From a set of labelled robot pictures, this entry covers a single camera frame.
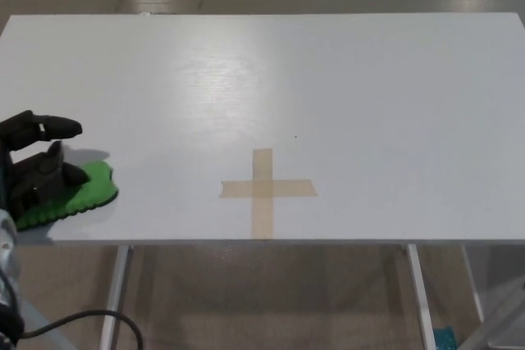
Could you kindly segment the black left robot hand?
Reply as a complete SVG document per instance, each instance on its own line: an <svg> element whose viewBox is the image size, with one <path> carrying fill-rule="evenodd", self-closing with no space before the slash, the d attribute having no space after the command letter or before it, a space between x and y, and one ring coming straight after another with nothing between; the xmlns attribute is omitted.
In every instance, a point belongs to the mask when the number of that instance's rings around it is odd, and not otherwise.
<svg viewBox="0 0 525 350"><path fill-rule="evenodd" d="M3 202L13 220L77 189L89 181L87 173L64 161L62 141L83 133L76 120L39 116L23 111L1 122L1 185ZM50 142L47 151L15 163L11 153L37 142Z"/></svg>

